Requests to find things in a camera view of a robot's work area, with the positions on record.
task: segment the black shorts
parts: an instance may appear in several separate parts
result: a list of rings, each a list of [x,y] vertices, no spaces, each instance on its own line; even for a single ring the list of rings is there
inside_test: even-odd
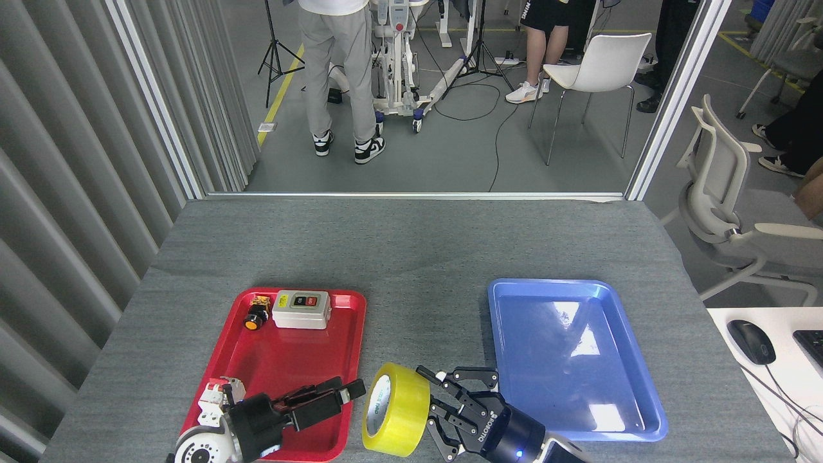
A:
[[[568,26],[569,4],[560,0],[526,0],[520,24],[543,32],[551,32],[555,26]]]

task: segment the gray pants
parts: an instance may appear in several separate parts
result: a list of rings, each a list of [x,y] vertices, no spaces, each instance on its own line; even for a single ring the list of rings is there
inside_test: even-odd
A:
[[[355,141],[368,142],[374,136],[374,102],[371,93],[371,11],[345,16],[325,16],[300,9],[300,32],[305,51],[305,100],[309,129],[322,135],[332,127],[328,113],[328,65],[337,44],[346,55],[343,61],[349,80],[348,92]]]

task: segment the light stand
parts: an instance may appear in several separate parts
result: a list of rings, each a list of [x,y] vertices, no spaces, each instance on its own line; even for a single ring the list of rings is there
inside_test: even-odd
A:
[[[263,56],[263,62],[260,63],[260,68],[258,68],[258,75],[260,75],[260,71],[263,70],[263,66],[268,68],[268,88],[266,89],[266,107],[268,107],[268,98],[272,92],[272,82],[276,81],[278,78],[285,76],[288,73],[299,71],[303,69],[303,66],[295,69],[289,69],[288,71],[283,71],[282,66],[280,65],[280,54],[277,52],[277,47],[284,49],[288,54],[297,58],[301,63],[305,64],[305,61],[300,59],[299,56],[294,54],[291,50],[289,50],[284,44],[280,43],[280,40],[274,35],[274,24],[272,24],[272,10],[268,6],[268,0],[264,0],[266,3],[266,16],[268,17],[268,30],[272,33],[272,41],[268,44],[268,49],[266,50],[266,54]]]
[[[452,83],[449,84],[449,87],[446,89],[446,92],[443,94],[444,99],[445,99],[446,95],[448,95],[449,91],[452,89],[454,83],[460,77],[471,76],[472,74],[477,74],[477,73],[485,74],[487,76],[502,77],[504,80],[506,80],[506,85],[509,86],[509,89],[511,91],[514,91],[514,87],[512,86],[511,82],[509,82],[509,79],[506,77],[505,74],[503,74],[503,69],[501,69],[500,65],[497,64],[497,61],[495,61],[494,54],[491,54],[491,51],[489,51],[489,48],[486,47],[486,42],[483,40],[483,29],[485,28],[485,26],[486,26],[486,0],[482,0],[481,6],[480,6],[480,24],[477,27],[477,42],[474,44],[474,47],[472,47],[472,52],[468,54],[468,57],[465,60],[465,64],[463,65],[463,68],[466,69],[466,72],[463,73],[463,74],[458,74],[458,76],[456,78],[454,78]],[[478,57],[481,58],[483,53],[486,53],[486,55],[489,58],[491,58],[491,62],[495,64],[495,68],[497,68],[497,72],[487,71],[487,70],[481,68],[480,59],[477,59],[477,58]],[[472,59],[474,59],[474,64],[470,65],[469,63],[472,62]]]

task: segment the yellow tape roll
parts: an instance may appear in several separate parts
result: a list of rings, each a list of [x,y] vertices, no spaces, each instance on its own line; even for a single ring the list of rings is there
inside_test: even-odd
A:
[[[371,384],[363,414],[363,445],[389,455],[409,456],[429,418],[429,382],[414,370],[385,363]]]

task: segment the black and white sneaker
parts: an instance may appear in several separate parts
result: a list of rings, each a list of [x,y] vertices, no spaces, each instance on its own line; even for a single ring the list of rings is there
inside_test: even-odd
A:
[[[366,143],[357,143],[355,145],[355,162],[365,164],[375,159],[385,148],[386,141],[383,140],[383,137],[374,137]]]
[[[314,153],[318,156],[327,156],[328,149],[334,141],[334,133],[332,133],[331,130],[327,130],[322,137],[312,134],[311,138],[314,139]]]
[[[774,145],[771,144],[771,142],[769,141],[769,137],[766,137],[766,126],[765,125],[763,125],[763,124],[754,124],[754,125],[751,126],[751,132],[754,135],[757,135],[758,138],[760,138],[761,140],[766,142],[767,145],[774,148]]]
[[[761,166],[769,169],[770,171],[777,172],[779,174],[790,175],[792,177],[803,178],[803,174],[798,174],[797,172],[789,169],[788,167],[784,166],[783,163],[780,161],[780,157],[777,156],[763,156],[757,160],[757,163]]]

